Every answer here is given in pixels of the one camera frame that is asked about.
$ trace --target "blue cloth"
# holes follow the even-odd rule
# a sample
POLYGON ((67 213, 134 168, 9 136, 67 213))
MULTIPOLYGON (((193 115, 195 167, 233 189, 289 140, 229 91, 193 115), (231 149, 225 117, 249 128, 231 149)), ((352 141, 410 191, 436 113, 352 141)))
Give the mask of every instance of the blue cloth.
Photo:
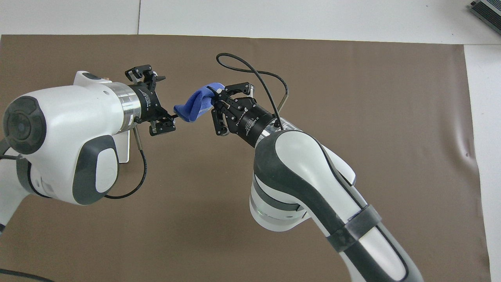
POLYGON ((199 116, 203 115, 210 110, 210 108, 212 108, 212 97, 214 97, 214 93, 207 88, 207 86, 214 88, 216 91, 218 89, 224 89, 224 85, 221 83, 213 82, 193 93, 186 104, 175 105, 174 112, 182 120, 186 122, 194 122, 199 116))

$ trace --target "brown paper mat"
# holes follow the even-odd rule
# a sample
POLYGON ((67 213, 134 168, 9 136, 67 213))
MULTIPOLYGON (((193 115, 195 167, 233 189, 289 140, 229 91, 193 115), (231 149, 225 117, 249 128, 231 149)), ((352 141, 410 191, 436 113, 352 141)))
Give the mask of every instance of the brown paper mat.
MULTIPOLYGON (((0 112, 24 93, 72 84, 78 70, 125 83, 123 71, 142 64, 167 76, 157 93, 169 110, 215 81, 249 81, 271 109, 252 75, 216 63, 219 52, 288 82, 283 117, 352 166, 426 281, 489 280, 461 45, 4 35, 0 112)), ((280 83, 266 80, 279 100, 280 83)), ((217 137, 209 114, 156 137, 145 124, 139 130, 148 177, 136 195, 87 207, 27 197, 0 237, 0 267, 56 281, 349 280, 311 220, 283 233, 254 222, 254 151, 236 135, 217 137)), ((131 148, 112 195, 141 177, 131 148)))

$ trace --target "silver metal ring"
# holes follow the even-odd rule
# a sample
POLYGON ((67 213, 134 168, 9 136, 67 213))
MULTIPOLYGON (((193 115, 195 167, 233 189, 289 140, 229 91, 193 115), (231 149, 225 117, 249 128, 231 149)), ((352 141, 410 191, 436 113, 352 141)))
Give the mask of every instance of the silver metal ring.
MULTIPOLYGON (((274 126, 276 120, 277 119, 274 118, 272 121, 270 121, 270 123, 268 123, 268 125, 265 127, 265 129, 263 129, 263 131, 261 132, 261 135, 259 135, 259 138, 256 141, 256 146, 258 145, 258 143, 261 140, 263 140, 268 135, 281 130, 280 127, 274 126)), ((297 128, 295 125, 293 125, 292 123, 290 123, 289 121, 287 121, 283 117, 281 117, 280 120, 282 121, 282 126, 284 127, 284 130, 301 130, 301 129, 297 128)))
POLYGON ((141 102, 139 101, 136 92, 134 92, 134 90, 132 90, 129 86, 120 82, 103 83, 103 85, 110 88, 113 93, 117 95, 120 103, 122 104, 124 121, 122 123, 122 127, 117 133, 134 128, 137 125, 137 123, 134 122, 134 118, 141 117, 141 102))

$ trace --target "black cable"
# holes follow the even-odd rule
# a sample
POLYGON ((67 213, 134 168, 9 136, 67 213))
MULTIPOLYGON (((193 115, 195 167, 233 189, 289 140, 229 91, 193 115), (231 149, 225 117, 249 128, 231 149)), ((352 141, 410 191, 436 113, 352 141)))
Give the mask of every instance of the black cable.
POLYGON ((146 173, 148 171, 148 166, 146 164, 146 157, 144 156, 143 150, 139 150, 139 152, 141 153, 141 157, 143 157, 144 170, 143 170, 143 178, 141 178, 141 181, 139 182, 139 184, 137 185, 137 187, 134 188, 134 190, 130 191, 129 193, 125 194, 125 195, 122 195, 122 196, 105 195, 104 196, 105 198, 108 198, 108 199, 123 199, 123 198, 127 198, 130 195, 136 193, 137 190, 139 190, 139 188, 141 188, 141 186, 143 185, 144 180, 146 179, 146 173))
POLYGON ((7 270, 7 269, 3 269, 3 268, 0 268, 0 273, 7 274, 7 275, 13 275, 13 276, 19 276, 19 277, 25 277, 25 278, 34 279, 37 281, 42 281, 42 282, 54 282, 53 280, 43 278, 43 277, 38 276, 38 275, 33 275, 33 274, 19 272, 19 271, 13 271, 13 270, 7 270))
POLYGON ((1 159, 4 159, 4 160, 16 160, 17 157, 15 156, 9 156, 9 155, 0 155, 0 160, 1 159))
POLYGON ((258 77, 259 81, 261 82, 261 84, 263 85, 263 87, 264 87, 264 89, 266 91, 266 94, 268 94, 268 98, 270 99, 270 102, 272 104, 273 111, 275 112, 275 116, 277 117, 277 121, 279 123, 280 129, 284 130, 284 127, 282 126, 282 121, 280 120, 279 112, 277 110, 277 107, 275 106, 275 102, 273 101, 273 97, 270 94, 270 91, 268 90, 268 87, 266 86, 266 83, 264 82, 264 80, 261 78, 261 76, 259 74, 262 73, 262 74, 270 75, 270 76, 273 76, 273 77, 277 78, 278 80, 280 80, 282 82, 282 84, 284 85, 284 87, 285 87, 286 95, 288 95, 289 89, 287 88, 287 84, 285 83, 285 81, 280 76, 278 76, 278 75, 276 75, 274 73, 267 72, 267 71, 258 71, 258 70, 256 70, 251 64, 249 64, 244 59, 240 58, 239 56, 230 54, 230 53, 219 53, 216 56, 216 61, 219 63, 219 65, 221 65, 221 66, 223 66, 223 67, 225 67, 227 69, 235 70, 235 71, 240 71, 240 72, 254 73, 258 77), (249 69, 246 70, 246 69, 240 69, 240 68, 235 68, 235 67, 232 67, 232 66, 225 65, 224 63, 222 63, 220 61, 220 59, 219 59, 220 57, 234 58, 234 59, 240 61, 241 63, 243 63, 244 65, 246 65, 249 69))

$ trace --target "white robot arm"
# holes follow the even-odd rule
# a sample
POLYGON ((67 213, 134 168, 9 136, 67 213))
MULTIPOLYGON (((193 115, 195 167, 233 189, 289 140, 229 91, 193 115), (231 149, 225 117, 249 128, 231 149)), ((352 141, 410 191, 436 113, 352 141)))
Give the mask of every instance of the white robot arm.
POLYGON ((104 197, 117 179, 115 139, 138 123, 151 122, 151 135, 175 130, 155 93, 165 77, 149 65, 126 76, 134 84, 79 71, 73 85, 34 91, 7 107, 0 154, 11 160, 0 160, 0 232, 29 194, 77 205, 104 197))
POLYGON ((278 122, 276 114, 256 103, 253 89, 246 82, 211 90, 216 134, 236 133, 256 149, 249 200, 256 222, 286 231, 311 217, 344 260, 352 281, 423 281, 355 189, 349 165, 285 119, 278 122), (250 97, 233 99, 237 93, 250 97))

